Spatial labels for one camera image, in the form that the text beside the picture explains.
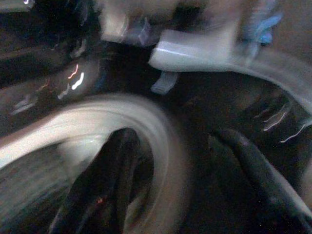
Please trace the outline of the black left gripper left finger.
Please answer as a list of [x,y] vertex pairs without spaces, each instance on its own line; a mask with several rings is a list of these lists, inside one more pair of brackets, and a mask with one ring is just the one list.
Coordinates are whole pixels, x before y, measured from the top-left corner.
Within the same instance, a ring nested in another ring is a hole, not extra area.
[[76,178],[50,225],[52,234],[122,234],[134,198],[136,168],[144,162],[137,132],[110,134],[99,153]]

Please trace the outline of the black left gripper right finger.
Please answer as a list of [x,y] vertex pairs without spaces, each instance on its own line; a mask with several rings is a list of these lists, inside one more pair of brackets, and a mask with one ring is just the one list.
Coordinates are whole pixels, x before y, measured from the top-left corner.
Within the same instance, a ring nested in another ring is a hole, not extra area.
[[214,136],[229,147],[257,195],[257,206],[246,232],[310,234],[312,212],[285,177],[243,134],[220,129]]

